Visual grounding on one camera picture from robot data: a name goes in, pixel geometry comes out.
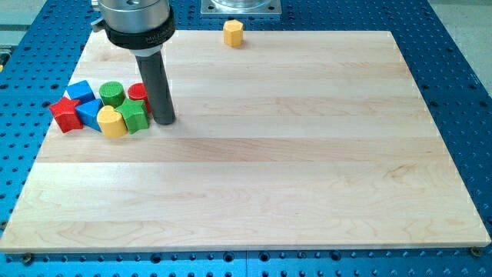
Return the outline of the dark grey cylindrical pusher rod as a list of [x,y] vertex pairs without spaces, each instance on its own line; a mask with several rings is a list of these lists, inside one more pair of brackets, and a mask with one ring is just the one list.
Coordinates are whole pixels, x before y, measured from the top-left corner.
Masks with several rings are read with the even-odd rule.
[[159,125],[175,121],[175,111],[161,54],[162,46],[134,50],[154,120]]

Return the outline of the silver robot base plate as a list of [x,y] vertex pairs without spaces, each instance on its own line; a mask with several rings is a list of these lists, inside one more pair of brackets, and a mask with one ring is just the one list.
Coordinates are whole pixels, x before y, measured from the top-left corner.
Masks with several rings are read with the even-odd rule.
[[281,0],[202,0],[201,14],[208,17],[231,15],[280,15]]

